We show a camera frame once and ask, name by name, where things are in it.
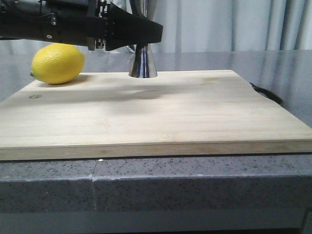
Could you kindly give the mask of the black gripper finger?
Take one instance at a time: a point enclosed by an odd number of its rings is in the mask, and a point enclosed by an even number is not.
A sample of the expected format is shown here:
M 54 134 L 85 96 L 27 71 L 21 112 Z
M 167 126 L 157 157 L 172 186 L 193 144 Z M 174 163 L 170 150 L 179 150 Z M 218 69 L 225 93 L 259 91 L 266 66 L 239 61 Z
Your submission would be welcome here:
M 152 21 L 155 1 L 131 1 L 132 13 L 113 3 L 108 6 L 107 36 L 105 50 L 112 51 L 131 44 L 159 43 L 163 26 Z

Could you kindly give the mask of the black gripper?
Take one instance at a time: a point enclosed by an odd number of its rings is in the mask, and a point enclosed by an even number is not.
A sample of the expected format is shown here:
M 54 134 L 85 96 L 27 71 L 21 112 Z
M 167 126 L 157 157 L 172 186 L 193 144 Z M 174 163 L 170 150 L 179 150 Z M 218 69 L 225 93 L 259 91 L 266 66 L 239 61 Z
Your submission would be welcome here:
M 105 0 L 2 0 L 1 40 L 30 39 L 101 48 Z

